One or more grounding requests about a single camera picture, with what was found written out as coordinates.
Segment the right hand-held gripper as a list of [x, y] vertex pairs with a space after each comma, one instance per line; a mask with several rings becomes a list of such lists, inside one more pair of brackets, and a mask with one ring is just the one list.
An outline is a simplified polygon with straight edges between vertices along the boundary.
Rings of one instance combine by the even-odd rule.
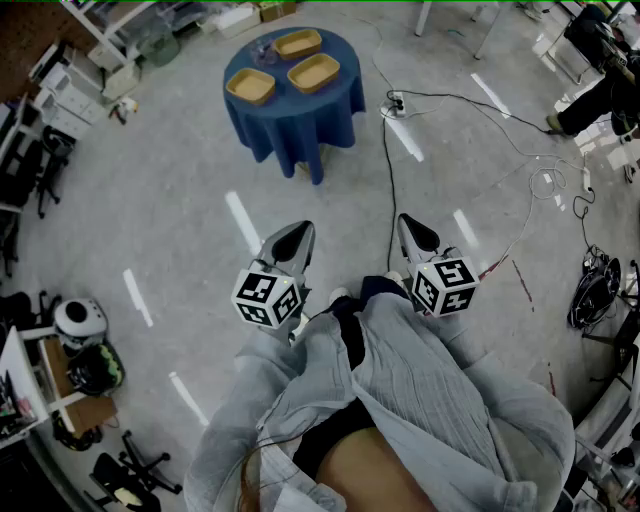
[[397, 230], [408, 261], [406, 286], [414, 310], [435, 318], [468, 310], [480, 285], [471, 259], [457, 247], [437, 253], [438, 234], [406, 213], [398, 216]]

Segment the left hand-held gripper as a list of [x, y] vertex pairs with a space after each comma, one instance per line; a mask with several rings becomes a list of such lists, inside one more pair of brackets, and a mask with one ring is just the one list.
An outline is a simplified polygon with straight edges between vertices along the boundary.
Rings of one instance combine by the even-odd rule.
[[[291, 345], [302, 327], [310, 289], [303, 273], [311, 263], [316, 230], [309, 220], [289, 224], [265, 240], [231, 293], [240, 319]], [[296, 265], [294, 275], [276, 265]]]

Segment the yellow tray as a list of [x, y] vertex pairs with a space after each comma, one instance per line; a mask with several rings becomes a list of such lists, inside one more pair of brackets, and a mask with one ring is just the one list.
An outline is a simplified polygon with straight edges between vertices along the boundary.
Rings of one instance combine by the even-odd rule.
[[316, 29], [302, 29], [288, 33], [273, 42], [273, 48], [282, 60], [293, 60], [320, 51], [322, 37]]
[[326, 53], [316, 53], [292, 67], [287, 78], [303, 94], [313, 94], [337, 78], [340, 63]]
[[273, 76], [253, 68], [240, 69], [226, 83], [228, 93], [256, 106], [266, 103], [275, 88]]

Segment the person's right forearm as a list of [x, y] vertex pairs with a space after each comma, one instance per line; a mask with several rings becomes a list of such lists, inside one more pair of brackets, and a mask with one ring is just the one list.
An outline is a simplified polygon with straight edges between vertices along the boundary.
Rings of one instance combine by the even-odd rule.
[[500, 364], [495, 353], [472, 332], [461, 314], [441, 317], [428, 315], [424, 320], [462, 370], [489, 368]]

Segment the person's left forearm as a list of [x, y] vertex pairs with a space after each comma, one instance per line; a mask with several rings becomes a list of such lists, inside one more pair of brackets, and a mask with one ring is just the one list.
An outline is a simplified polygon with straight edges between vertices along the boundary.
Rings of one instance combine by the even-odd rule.
[[307, 349], [289, 340], [288, 325], [277, 330], [259, 328], [236, 357], [237, 369], [251, 391], [270, 405], [306, 367]]

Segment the person's black trousers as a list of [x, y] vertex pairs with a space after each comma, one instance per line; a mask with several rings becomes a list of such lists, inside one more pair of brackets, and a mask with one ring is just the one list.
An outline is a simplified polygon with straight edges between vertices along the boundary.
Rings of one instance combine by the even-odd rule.
[[[342, 295], [330, 300], [327, 312], [339, 322], [351, 369], [361, 364], [365, 356], [362, 330], [355, 314], [363, 311], [368, 301], [378, 294], [391, 293], [408, 299], [402, 281], [396, 281], [391, 276], [391, 272], [385, 276], [367, 276], [362, 281], [358, 298]], [[374, 421], [362, 402], [355, 399], [302, 435], [293, 462], [311, 479], [316, 479], [322, 461], [342, 439], [374, 427]]]

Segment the round table with blue cloth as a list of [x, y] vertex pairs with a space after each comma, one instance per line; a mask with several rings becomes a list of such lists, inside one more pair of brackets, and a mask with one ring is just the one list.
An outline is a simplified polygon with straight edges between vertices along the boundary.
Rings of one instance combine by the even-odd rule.
[[340, 64], [337, 78], [313, 94], [300, 92], [287, 77], [297, 62], [278, 60], [266, 67], [275, 79], [274, 94], [255, 106], [224, 90], [224, 102], [242, 145], [260, 163], [275, 154], [291, 178], [298, 163], [309, 167], [311, 181], [324, 179], [322, 145], [350, 148], [355, 142], [352, 116], [366, 110], [359, 59], [340, 35], [321, 29], [321, 51]]

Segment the person's grey shirt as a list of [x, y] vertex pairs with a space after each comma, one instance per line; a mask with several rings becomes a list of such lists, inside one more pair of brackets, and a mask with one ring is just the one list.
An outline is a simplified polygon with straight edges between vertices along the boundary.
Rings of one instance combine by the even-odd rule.
[[346, 512], [293, 462], [302, 435], [359, 399], [437, 512], [553, 512], [574, 460], [573, 422], [543, 386], [498, 366], [462, 370], [411, 303], [355, 314], [351, 369], [338, 320], [312, 318], [306, 367], [270, 404], [236, 372], [184, 480], [188, 512]]

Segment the clear glass cup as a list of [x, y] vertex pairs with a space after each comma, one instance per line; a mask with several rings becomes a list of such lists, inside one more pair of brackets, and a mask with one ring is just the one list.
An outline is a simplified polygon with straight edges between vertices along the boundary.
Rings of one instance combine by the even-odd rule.
[[274, 47], [272, 38], [257, 38], [249, 44], [249, 54], [257, 67], [274, 65], [278, 59], [278, 53]]

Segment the white round-window carrier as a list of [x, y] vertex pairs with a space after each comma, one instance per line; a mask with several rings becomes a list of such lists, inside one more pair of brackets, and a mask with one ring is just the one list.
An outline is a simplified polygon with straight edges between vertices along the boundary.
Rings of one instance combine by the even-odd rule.
[[79, 351], [104, 340], [108, 321], [94, 299], [72, 299], [56, 307], [54, 328], [65, 346]]

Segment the green and black bag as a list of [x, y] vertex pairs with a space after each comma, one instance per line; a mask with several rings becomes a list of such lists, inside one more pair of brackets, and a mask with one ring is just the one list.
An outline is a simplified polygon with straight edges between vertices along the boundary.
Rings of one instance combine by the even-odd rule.
[[96, 397], [120, 387], [125, 370], [116, 350], [104, 341], [86, 347], [71, 358], [66, 374], [76, 391]]

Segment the person's bare belly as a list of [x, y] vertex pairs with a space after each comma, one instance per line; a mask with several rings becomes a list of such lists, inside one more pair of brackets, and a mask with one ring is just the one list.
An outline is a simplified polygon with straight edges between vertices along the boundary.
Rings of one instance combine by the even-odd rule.
[[346, 512], [437, 512], [375, 428], [340, 440], [324, 456], [315, 481], [341, 495]]

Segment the white cardboard box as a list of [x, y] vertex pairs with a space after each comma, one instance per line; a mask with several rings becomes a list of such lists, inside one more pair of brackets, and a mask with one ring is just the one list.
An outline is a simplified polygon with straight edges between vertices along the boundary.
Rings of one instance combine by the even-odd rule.
[[211, 7], [209, 13], [197, 21], [196, 25], [205, 34], [219, 32], [224, 38], [230, 39], [260, 23], [259, 9], [251, 2], [244, 2]]

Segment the small brown cardboard box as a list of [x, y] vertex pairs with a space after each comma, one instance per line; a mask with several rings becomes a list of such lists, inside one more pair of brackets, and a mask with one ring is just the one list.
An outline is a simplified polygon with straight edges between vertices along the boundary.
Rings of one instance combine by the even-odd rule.
[[290, 1], [263, 1], [258, 3], [261, 21], [263, 23], [278, 20], [284, 16], [295, 14], [297, 11], [297, 3], [295, 0]]

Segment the mesh trash bin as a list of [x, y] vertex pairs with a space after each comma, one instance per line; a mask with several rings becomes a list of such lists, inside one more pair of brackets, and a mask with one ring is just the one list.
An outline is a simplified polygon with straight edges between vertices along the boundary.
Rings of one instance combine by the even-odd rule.
[[167, 65], [180, 52], [179, 41], [166, 27], [143, 36], [137, 48], [140, 54], [156, 67]]

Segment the white storage box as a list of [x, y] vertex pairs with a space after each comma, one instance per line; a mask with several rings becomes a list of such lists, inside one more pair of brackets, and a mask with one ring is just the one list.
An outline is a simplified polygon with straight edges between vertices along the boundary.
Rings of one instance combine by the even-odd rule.
[[130, 62], [106, 79], [102, 95], [110, 101], [116, 101], [133, 91], [140, 78], [141, 69], [135, 62]]

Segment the white drawer cabinet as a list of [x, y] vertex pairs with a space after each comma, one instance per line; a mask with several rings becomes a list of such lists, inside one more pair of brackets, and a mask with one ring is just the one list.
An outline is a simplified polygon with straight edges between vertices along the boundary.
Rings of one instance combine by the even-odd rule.
[[40, 92], [34, 100], [34, 106], [43, 119], [48, 120], [54, 116], [58, 96], [64, 91], [68, 82], [68, 76], [62, 74], [57, 76], [55, 80], [51, 79], [41, 85]]
[[81, 140], [89, 129], [102, 120], [106, 108], [102, 103], [77, 88], [54, 93], [54, 113], [49, 124], [65, 135]]

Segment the black office chair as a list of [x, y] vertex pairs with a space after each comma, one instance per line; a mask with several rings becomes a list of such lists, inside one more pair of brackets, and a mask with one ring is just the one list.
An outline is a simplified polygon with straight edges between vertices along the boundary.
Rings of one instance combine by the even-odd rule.
[[84, 490], [84, 498], [96, 510], [109, 512], [108, 504], [120, 504], [130, 512], [161, 512], [161, 503], [155, 490], [160, 488], [179, 496], [183, 487], [171, 483], [158, 470], [163, 462], [169, 462], [171, 455], [162, 452], [151, 462], [146, 462], [133, 442], [133, 435], [126, 430], [121, 435], [124, 450], [115, 459], [106, 452], [101, 453], [89, 474], [90, 480], [102, 491], [100, 497], [92, 496]]
[[7, 334], [12, 327], [18, 331], [37, 329], [51, 324], [51, 314], [45, 305], [46, 291], [38, 295], [39, 309], [34, 311], [30, 297], [25, 292], [0, 296], [0, 330]]
[[36, 185], [38, 216], [40, 219], [44, 219], [45, 195], [48, 194], [55, 204], [60, 202], [60, 198], [54, 192], [53, 183], [60, 171], [69, 164], [69, 156], [75, 148], [76, 140], [62, 131], [46, 125], [42, 132], [41, 145], [49, 155], [44, 171], [37, 179]]
[[14, 174], [0, 174], [0, 203], [23, 207], [36, 186], [42, 172], [44, 147], [40, 141], [32, 141], [21, 157]]

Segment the white shelving rack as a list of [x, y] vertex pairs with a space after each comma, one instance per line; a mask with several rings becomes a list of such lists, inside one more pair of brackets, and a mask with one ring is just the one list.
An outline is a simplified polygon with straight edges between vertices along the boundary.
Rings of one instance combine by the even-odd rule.
[[59, 4], [121, 64], [140, 56], [151, 33], [180, 31], [211, 14], [203, 2], [185, 0], [61, 0]]

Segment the white desk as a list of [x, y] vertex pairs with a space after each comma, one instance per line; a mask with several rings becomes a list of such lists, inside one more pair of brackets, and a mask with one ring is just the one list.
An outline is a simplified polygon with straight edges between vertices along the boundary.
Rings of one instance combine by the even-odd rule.
[[55, 372], [54, 356], [48, 348], [61, 347], [54, 326], [19, 331], [12, 327], [0, 354], [0, 377], [8, 374], [19, 405], [27, 412], [27, 425], [0, 439], [0, 450], [27, 438], [30, 431], [58, 412], [70, 433], [76, 429], [67, 408], [86, 398], [68, 388], [64, 371]]

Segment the white printer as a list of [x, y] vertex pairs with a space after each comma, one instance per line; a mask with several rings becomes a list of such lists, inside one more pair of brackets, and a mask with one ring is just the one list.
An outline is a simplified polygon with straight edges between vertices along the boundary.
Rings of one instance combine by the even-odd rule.
[[69, 66], [73, 61], [73, 55], [74, 48], [67, 42], [61, 41], [51, 44], [30, 70], [30, 81], [34, 84], [41, 83], [56, 64]]

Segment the white table frame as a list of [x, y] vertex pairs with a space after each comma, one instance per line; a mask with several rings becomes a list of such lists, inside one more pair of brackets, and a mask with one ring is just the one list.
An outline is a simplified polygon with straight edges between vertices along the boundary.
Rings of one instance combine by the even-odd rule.
[[[431, 6], [432, 6], [432, 3], [430, 1], [425, 1], [421, 5], [421, 9], [419, 11], [419, 15], [414, 28], [414, 34], [417, 37], [421, 37], [424, 33], [424, 29], [426, 26], [427, 19], [429, 17]], [[497, 34], [499, 32], [500, 25], [503, 24], [505, 22], [505, 19], [508, 17], [511, 7], [512, 7], [511, 3], [508, 3], [508, 2], [500, 3], [498, 13], [496, 14], [493, 22], [491, 23], [488, 32], [486, 33], [479, 47], [473, 54], [473, 57], [475, 60], [481, 60], [484, 57], [490, 43], [496, 39]]]

